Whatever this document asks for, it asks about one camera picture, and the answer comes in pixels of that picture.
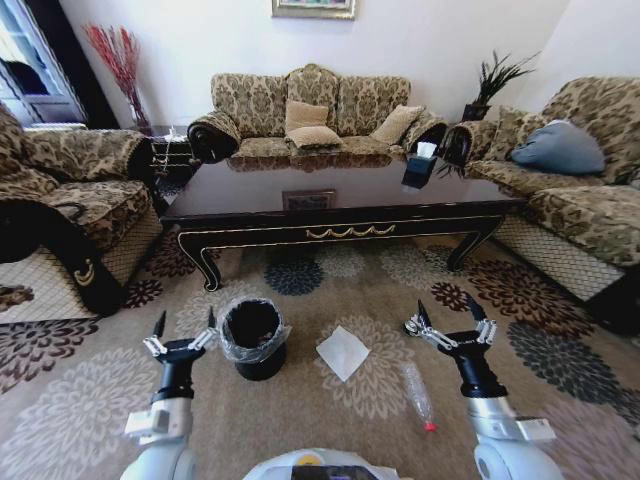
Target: blue pillow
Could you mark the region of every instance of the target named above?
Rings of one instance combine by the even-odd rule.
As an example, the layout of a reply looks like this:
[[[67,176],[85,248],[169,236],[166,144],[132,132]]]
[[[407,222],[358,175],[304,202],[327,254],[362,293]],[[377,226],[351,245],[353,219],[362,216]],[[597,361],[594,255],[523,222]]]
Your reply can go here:
[[[598,142],[572,123],[558,121],[539,128],[527,143],[511,152],[523,167],[565,175],[586,175],[604,170],[604,154]]]

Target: rug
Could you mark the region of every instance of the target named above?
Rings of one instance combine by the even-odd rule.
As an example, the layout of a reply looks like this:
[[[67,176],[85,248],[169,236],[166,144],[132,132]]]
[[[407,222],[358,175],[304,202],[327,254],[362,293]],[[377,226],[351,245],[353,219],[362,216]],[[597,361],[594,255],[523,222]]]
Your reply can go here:
[[[119,478],[140,452],[122,435],[127,415],[147,407],[160,381],[142,338],[164,310],[165,340],[194,335],[209,306],[218,312],[240,295],[278,305],[292,326],[288,357],[257,383],[217,342],[198,360],[190,442],[198,478],[238,480],[305,447],[357,452],[416,480],[479,478],[454,362],[402,330],[418,298],[441,331],[473,327],[465,292],[497,321],[487,360],[514,408],[550,420],[558,441],[545,448],[566,478],[640,478],[640,349],[496,245],[449,272],[457,241],[216,251],[224,288],[209,293],[168,232],[116,315],[0,326],[0,478]],[[338,325],[371,350],[346,383],[315,351]],[[405,398],[399,367],[407,361],[427,386],[437,432],[423,431]]]

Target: potted plant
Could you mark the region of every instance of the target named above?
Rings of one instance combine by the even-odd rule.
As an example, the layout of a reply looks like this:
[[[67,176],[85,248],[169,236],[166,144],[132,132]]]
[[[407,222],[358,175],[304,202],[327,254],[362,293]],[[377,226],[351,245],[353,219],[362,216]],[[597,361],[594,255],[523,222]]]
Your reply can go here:
[[[467,104],[464,107],[462,121],[482,120],[491,108],[489,100],[491,100],[496,93],[502,90],[504,86],[514,78],[533,72],[533,70],[525,70],[524,67],[539,53],[540,52],[535,53],[517,63],[506,64],[505,62],[511,54],[498,58],[498,53],[494,50],[493,65],[490,65],[484,60],[482,61],[480,66],[480,93],[473,103]]]
[[[89,43],[96,49],[107,68],[111,70],[116,84],[127,97],[134,126],[148,127],[149,120],[147,120],[147,115],[142,108],[136,88],[140,46],[135,35],[123,27],[106,29],[88,24],[83,28]]]

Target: table leg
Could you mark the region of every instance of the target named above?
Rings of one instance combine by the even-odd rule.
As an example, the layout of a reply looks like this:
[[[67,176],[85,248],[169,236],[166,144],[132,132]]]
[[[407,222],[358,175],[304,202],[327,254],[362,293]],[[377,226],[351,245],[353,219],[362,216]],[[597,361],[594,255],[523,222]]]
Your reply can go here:
[[[464,265],[464,259],[473,252],[476,248],[482,245],[491,235],[495,232],[502,222],[504,217],[491,217],[487,218],[486,225],[477,232],[468,233],[467,236],[460,242],[447,260],[447,267],[452,272],[462,270]]]
[[[204,275],[204,288],[209,292],[218,290],[222,286],[222,277],[218,266],[207,253],[208,247],[200,242],[189,241],[188,237],[180,234],[178,234],[178,245]]]

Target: glass tabletop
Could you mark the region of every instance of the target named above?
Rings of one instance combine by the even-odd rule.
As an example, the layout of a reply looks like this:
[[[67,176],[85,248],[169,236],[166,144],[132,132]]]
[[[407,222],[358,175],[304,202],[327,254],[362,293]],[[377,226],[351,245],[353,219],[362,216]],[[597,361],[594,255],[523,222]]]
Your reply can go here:
[[[442,159],[381,158],[331,166],[321,158],[262,163],[226,160],[200,167],[163,220],[188,217],[473,202],[520,203],[493,182],[468,178]]]

